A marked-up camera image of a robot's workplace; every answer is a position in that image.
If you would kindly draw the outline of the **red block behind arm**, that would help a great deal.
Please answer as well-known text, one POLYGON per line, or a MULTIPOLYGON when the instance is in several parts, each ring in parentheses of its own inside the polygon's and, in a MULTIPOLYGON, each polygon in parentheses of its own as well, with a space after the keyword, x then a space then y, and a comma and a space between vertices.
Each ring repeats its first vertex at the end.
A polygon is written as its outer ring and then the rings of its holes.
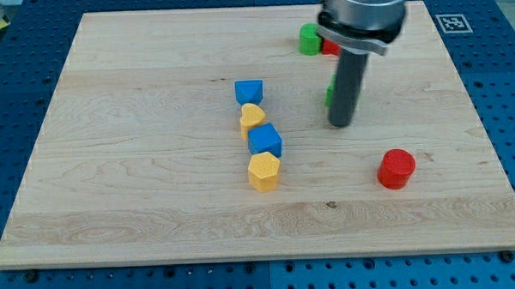
POLYGON ((322 54, 324 54, 324 55, 331 54, 331 55, 339 56, 340 50, 341 50, 341 47, 337 43, 327 40, 327 39, 323 40, 322 49, 321 49, 322 54))

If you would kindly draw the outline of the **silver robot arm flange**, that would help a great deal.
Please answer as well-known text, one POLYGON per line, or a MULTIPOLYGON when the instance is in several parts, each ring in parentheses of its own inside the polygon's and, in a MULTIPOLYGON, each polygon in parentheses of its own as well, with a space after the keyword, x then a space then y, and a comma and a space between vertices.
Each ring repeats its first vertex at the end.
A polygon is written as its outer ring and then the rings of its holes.
POLYGON ((355 54, 384 55, 401 32, 407 0, 319 0, 316 33, 355 54))

